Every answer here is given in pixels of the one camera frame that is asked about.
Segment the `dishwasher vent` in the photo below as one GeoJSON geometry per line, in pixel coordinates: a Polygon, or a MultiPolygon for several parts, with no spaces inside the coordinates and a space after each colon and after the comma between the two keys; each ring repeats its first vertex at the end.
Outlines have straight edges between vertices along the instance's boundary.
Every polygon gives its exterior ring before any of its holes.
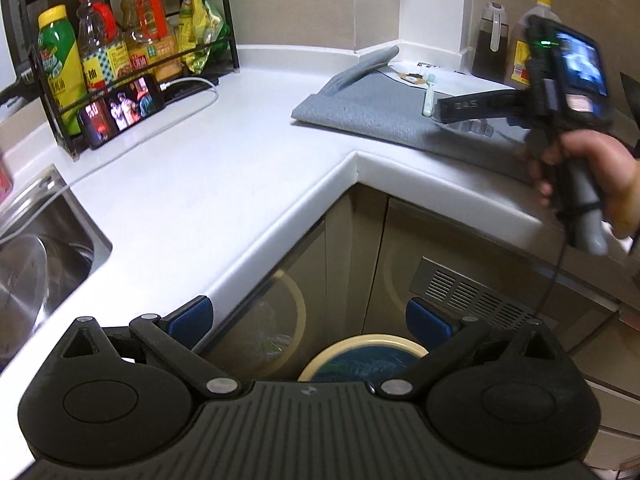
{"type": "MultiPolygon", "coordinates": [[[[411,292],[457,316],[476,316],[500,328],[519,328],[534,317],[534,310],[496,290],[423,258],[411,284],[411,292]]],[[[550,328],[558,323],[541,317],[550,328]]]]}

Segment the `spice rack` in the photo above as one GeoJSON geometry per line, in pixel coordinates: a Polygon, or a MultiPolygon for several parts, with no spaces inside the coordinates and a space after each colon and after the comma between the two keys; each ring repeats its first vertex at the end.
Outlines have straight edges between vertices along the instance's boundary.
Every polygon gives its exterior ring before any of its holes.
{"type": "MultiPolygon", "coordinates": [[[[228,46],[226,49],[224,49],[222,54],[212,50],[212,53],[209,56],[209,61],[207,62],[201,76],[208,78],[209,80],[216,80],[220,76],[226,75],[231,72],[238,72],[240,70],[240,62],[238,59],[238,44],[236,43],[236,36],[234,33],[233,19],[231,15],[231,4],[229,0],[222,0],[222,6],[223,6],[222,13],[223,13],[225,23],[228,26],[227,34],[219,37],[216,41],[213,41],[212,43],[199,45],[196,48],[192,48],[191,50],[186,50],[183,52],[179,52],[178,54],[173,54],[172,56],[166,57],[158,62],[146,65],[143,68],[136,69],[133,72],[130,72],[127,75],[109,83],[104,88],[88,92],[80,100],[70,104],[68,107],[65,107],[59,110],[58,106],[56,105],[56,101],[53,97],[53,94],[49,88],[47,75],[46,75],[46,72],[44,71],[42,60],[40,59],[40,54],[38,52],[39,31],[34,30],[34,28],[31,26],[31,23],[28,17],[27,7],[29,4],[32,4],[33,2],[36,2],[36,1],[38,0],[18,0],[18,12],[20,15],[20,25],[22,27],[22,33],[24,35],[26,49],[28,52],[31,69],[33,70],[35,83],[38,86],[38,92],[40,93],[40,99],[42,101],[42,105],[44,106],[47,119],[49,120],[49,124],[51,125],[51,129],[53,130],[53,134],[56,137],[56,141],[60,146],[62,146],[62,148],[64,148],[69,153],[69,155],[71,155],[73,160],[78,160],[80,153],[82,153],[85,149],[87,149],[88,145],[84,142],[84,139],[82,138],[82,136],[71,137],[68,134],[65,123],[62,120],[62,114],[64,112],[71,110],[73,108],[76,108],[79,105],[84,105],[88,103],[93,97],[103,93],[105,90],[110,90],[126,80],[129,80],[139,75],[143,75],[149,70],[157,66],[160,66],[164,63],[167,63],[172,59],[178,59],[179,57],[182,57],[185,54],[189,54],[191,52],[197,52],[199,50],[204,50],[206,48],[216,47],[220,45],[228,46]]],[[[175,16],[176,14],[177,12],[167,14],[167,17],[169,18],[171,16],[175,16]]]]}

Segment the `white cable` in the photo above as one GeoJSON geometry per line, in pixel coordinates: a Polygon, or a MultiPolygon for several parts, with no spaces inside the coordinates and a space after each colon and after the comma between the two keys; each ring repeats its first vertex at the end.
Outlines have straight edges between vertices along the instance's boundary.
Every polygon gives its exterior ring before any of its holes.
{"type": "Polygon", "coordinates": [[[204,78],[201,78],[201,77],[182,77],[180,79],[175,79],[175,80],[169,81],[167,83],[162,83],[160,85],[160,89],[161,90],[165,90],[165,89],[169,88],[169,86],[171,86],[173,84],[176,84],[176,83],[179,83],[179,82],[182,82],[182,81],[197,81],[197,82],[206,83],[209,86],[211,86],[211,88],[207,89],[206,91],[207,92],[213,91],[213,92],[215,92],[216,95],[211,101],[209,101],[204,106],[198,108],[196,111],[194,111],[192,113],[189,113],[188,116],[180,117],[179,119],[176,119],[175,121],[173,121],[173,122],[171,122],[169,124],[166,124],[165,126],[160,128],[158,131],[152,133],[150,136],[145,137],[142,140],[139,140],[137,143],[135,143],[133,146],[131,146],[128,150],[125,150],[124,152],[119,153],[118,155],[113,157],[111,160],[108,160],[107,162],[101,164],[100,166],[97,166],[96,168],[93,168],[91,171],[89,171],[89,173],[84,174],[83,176],[77,178],[76,180],[74,180],[70,184],[65,184],[65,186],[62,189],[59,189],[42,206],[40,206],[40,208],[15,233],[11,233],[10,235],[5,236],[4,238],[0,238],[0,246],[5,244],[6,242],[9,242],[9,241],[13,240],[15,237],[20,236],[22,234],[22,232],[31,224],[31,222],[33,222],[40,215],[40,213],[42,213],[55,199],[57,199],[60,195],[62,195],[66,190],[68,190],[72,186],[75,186],[76,184],[79,184],[84,179],[89,178],[90,176],[94,175],[95,173],[98,173],[98,171],[103,170],[104,168],[106,168],[110,164],[113,164],[117,160],[120,160],[123,156],[127,155],[127,153],[130,153],[133,150],[135,150],[137,147],[141,146],[142,144],[145,144],[148,140],[154,139],[158,135],[160,135],[160,134],[164,133],[165,131],[167,131],[169,128],[173,128],[176,124],[179,124],[183,120],[185,120],[185,119],[187,119],[189,117],[193,117],[194,115],[199,114],[201,111],[206,110],[206,108],[209,108],[220,97],[220,94],[218,93],[218,89],[216,88],[216,86],[211,81],[208,81],[207,79],[204,79],[204,78]]]}

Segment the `snack bag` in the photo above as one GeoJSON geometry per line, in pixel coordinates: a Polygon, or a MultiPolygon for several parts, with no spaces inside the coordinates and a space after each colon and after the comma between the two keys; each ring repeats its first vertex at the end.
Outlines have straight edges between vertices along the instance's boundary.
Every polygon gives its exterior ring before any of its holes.
{"type": "MultiPolygon", "coordinates": [[[[216,41],[225,25],[222,16],[208,0],[183,0],[178,22],[178,49],[183,52],[216,41]]],[[[188,69],[199,74],[209,59],[210,48],[182,56],[188,69]]]]}

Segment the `smartphone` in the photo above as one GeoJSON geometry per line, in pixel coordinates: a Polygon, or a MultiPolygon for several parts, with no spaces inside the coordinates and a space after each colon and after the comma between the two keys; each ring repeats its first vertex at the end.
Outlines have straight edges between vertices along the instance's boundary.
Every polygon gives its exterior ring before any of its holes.
{"type": "Polygon", "coordinates": [[[87,144],[95,149],[163,108],[156,79],[145,74],[82,107],[78,122],[87,144]]]}

